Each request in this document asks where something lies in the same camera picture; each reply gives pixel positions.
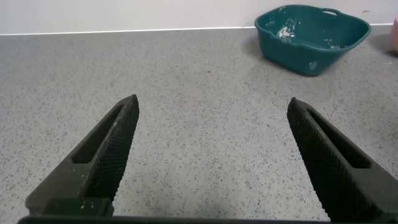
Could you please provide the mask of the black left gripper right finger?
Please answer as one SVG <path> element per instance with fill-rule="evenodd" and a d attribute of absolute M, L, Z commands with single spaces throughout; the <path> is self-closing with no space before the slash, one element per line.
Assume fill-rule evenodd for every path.
<path fill-rule="evenodd" d="M 333 222 L 397 221 L 397 179 L 309 104 L 292 98 L 289 125 Z"/>

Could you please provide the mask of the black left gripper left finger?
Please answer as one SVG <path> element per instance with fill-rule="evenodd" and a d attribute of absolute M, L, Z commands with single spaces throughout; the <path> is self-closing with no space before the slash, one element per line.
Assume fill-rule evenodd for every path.
<path fill-rule="evenodd" d="M 136 95 L 117 102 L 27 197 L 31 215 L 52 200 L 114 200 L 123 178 L 139 118 Z"/>

